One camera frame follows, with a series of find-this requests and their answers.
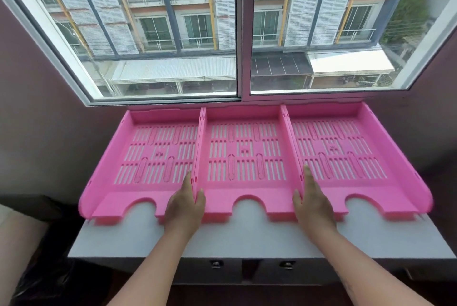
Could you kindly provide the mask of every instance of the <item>person's right hand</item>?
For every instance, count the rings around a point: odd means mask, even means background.
[[[325,230],[336,231],[333,207],[327,199],[307,165],[303,167],[305,193],[303,200],[298,190],[293,194],[293,206],[298,224],[314,242],[316,236]]]

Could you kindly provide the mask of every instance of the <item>yellow pipe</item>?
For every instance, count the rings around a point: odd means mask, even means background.
[[[129,18],[130,24],[132,25],[132,29],[133,29],[133,32],[134,32],[134,37],[135,37],[137,43],[140,45],[141,51],[144,52],[144,45],[141,42],[141,38],[140,38],[140,35],[138,33],[137,26],[136,26],[136,24],[134,22],[134,18],[132,17],[132,13],[130,11],[129,4],[127,3],[127,0],[122,0],[122,4],[124,6],[125,12],[127,13],[127,17]]]
[[[89,48],[86,40],[84,39],[84,37],[82,36],[81,34],[81,31],[79,31],[79,28],[77,27],[77,25],[75,24],[75,21],[73,20],[73,18],[71,17],[69,11],[67,10],[67,8],[65,7],[64,3],[62,2],[62,0],[56,0],[56,2],[59,4],[60,8],[62,9],[62,11],[64,12],[66,18],[68,19],[68,22],[70,22],[70,25],[71,27],[73,28],[73,30],[75,31],[75,33],[77,34],[78,38],[79,38],[79,41],[81,41],[83,47],[86,49],[86,51],[88,52],[88,54],[91,56],[91,57],[94,57],[94,54],[92,53],[92,50]]]
[[[279,47],[283,43],[283,34],[284,34],[284,27],[286,25],[286,19],[287,19],[287,5],[288,5],[288,2],[289,2],[289,0],[284,0],[283,20],[281,21],[281,30],[279,31],[279,41],[278,41],[278,46]]]
[[[209,2],[209,13],[211,15],[211,29],[213,32],[213,45],[214,49],[218,48],[218,44],[216,42],[216,29],[214,27],[214,11],[213,11],[213,0],[208,0]]]
[[[354,0],[349,0],[349,3],[348,3],[347,8],[346,8],[346,12],[345,12],[344,17],[343,17],[343,21],[341,22],[341,28],[338,31],[338,35],[336,36],[335,43],[339,43],[340,42],[341,33],[343,32],[343,28],[346,25],[347,18],[349,17],[349,13],[351,12],[351,7],[352,7],[353,3],[354,3]]]

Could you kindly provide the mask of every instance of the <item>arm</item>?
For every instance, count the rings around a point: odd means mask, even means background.
[[[200,190],[194,202],[190,180],[188,172],[168,202],[163,236],[108,306],[166,305],[181,255],[205,212],[205,195]]]
[[[307,166],[303,173],[303,200],[298,190],[293,195],[298,223],[340,276],[354,305],[431,306],[337,231],[331,203]]]

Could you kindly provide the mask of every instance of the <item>green foliage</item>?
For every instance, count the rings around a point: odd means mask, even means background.
[[[387,24],[381,43],[403,43],[404,37],[419,36],[429,19],[427,0],[400,0]]]

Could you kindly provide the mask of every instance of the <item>building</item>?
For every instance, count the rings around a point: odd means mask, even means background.
[[[41,1],[106,95],[235,91],[235,0]],[[255,0],[252,90],[383,85],[397,2]]]

